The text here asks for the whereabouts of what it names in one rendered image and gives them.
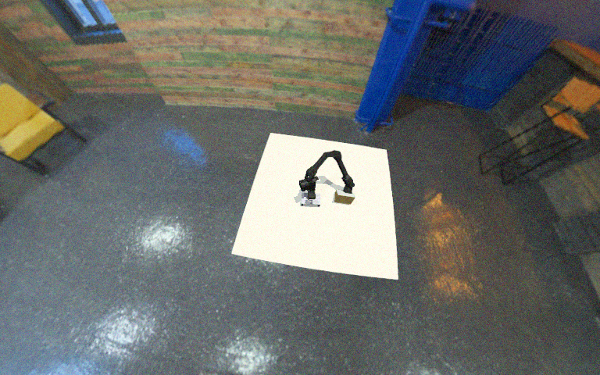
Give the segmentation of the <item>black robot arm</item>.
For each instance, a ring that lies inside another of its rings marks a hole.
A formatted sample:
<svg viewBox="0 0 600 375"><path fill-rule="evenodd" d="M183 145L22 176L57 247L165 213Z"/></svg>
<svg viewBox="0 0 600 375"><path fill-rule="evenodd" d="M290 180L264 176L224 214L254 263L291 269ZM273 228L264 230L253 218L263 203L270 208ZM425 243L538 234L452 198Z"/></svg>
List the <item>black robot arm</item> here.
<svg viewBox="0 0 600 375"><path fill-rule="evenodd" d="M337 161L337 164L340 167L340 171L342 174L342 181L344 182L343 192L352 194L352 188L355 186L355 184L353 182L353 179L351 178L351 176L348 174L347 170L345 169L345 165L341 159L342 158L341 152L335 151L335 150L333 150L332 152L324 152L320 156L320 158L316 161L316 163L306 170L306 174L304 177L305 179L299 181L299 186L301 188L301 191L305 191L305 190L308 191L309 186L313 187L316 185L316 181L319 180L319 178L316 176L316 173L328 157L333 157Z"/></svg>

